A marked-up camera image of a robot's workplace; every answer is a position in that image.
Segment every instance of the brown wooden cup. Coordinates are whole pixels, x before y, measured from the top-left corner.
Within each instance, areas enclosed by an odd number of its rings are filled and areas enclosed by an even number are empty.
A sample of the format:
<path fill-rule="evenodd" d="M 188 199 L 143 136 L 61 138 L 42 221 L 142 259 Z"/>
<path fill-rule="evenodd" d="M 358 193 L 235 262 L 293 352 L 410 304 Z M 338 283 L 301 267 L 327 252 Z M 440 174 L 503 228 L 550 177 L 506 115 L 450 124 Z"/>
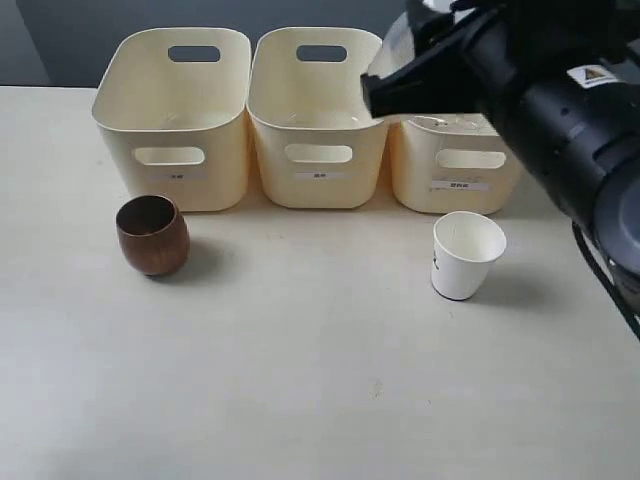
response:
<path fill-rule="evenodd" d="M 168 198 L 145 195 L 130 200 L 118 211 L 116 226 L 124 256 L 145 275 L 172 273 L 187 261 L 187 225 Z"/>

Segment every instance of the white table surface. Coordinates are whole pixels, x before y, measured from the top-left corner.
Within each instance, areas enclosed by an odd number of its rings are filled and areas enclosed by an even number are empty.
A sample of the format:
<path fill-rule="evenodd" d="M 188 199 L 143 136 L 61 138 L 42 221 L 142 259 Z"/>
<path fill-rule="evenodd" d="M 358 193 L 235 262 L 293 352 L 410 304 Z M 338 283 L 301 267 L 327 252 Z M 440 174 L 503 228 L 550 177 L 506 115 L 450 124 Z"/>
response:
<path fill-rule="evenodd" d="M 386 168 L 349 212 L 254 178 L 154 281 L 119 251 L 93 96 L 0 88 L 0 478 L 640 478 L 640 346 L 530 179 L 465 303 Z"/>

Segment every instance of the gray wall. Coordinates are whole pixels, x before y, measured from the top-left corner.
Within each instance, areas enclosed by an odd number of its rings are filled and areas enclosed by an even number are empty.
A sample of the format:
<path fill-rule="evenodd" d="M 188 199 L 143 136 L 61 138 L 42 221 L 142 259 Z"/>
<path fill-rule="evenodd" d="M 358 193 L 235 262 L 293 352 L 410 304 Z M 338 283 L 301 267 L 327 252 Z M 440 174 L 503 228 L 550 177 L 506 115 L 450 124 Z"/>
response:
<path fill-rule="evenodd" d="M 404 0 L 18 0 L 18 7 L 52 82 L 95 86 L 118 44 L 142 29 L 223 26 L 254 45 L 265 32 L 291 25 L 384 35 Z"/>
<path fill-rule="evenodd" d="M 48 85 L 15 0 L 0 0 L 0 85 Z"/>

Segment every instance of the paper cup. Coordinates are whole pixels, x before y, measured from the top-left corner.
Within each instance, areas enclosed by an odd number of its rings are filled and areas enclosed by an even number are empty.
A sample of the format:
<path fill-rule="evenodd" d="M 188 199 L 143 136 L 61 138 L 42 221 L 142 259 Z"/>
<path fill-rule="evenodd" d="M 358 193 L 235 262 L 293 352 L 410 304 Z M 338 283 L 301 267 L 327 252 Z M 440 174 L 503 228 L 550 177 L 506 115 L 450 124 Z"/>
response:
<path fill-rule="evenodd" d="M 433 288 L 450 300 L 471 297 L 507 247 L 493 220 L 472 212 L 452 212 L 433 226 Z"/>

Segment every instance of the cream storage bin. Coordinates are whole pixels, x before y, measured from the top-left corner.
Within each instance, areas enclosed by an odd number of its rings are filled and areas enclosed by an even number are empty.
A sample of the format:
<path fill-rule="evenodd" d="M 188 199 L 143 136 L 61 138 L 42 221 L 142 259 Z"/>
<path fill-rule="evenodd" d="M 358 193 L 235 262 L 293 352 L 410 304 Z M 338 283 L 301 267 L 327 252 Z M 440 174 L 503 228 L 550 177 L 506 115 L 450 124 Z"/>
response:
<path fill-rule="evenodd" d="M 272 201 L 354 208 L 371 198 L 387 125 L 369 115 L 360 74 L 380 44 L 350 28 L 284 28 L 259 41 L 248 110 Z M 325 57 L 332 53 L 342 58 Z"/>
<path fill-rule="evenodd" d="M 240 201 L 250 68 L 251 44 L 233 30 L 160 28 L 122 42 L 93 117 L 131 195 L 165 195 L 183 211 Z"/>
<path fill-rule="evenodd" d="M 482 115 L 416 117 L 395 125 L 390 141 L 393 192 L 418 212 L 493 213 L 522 173 Z"/>

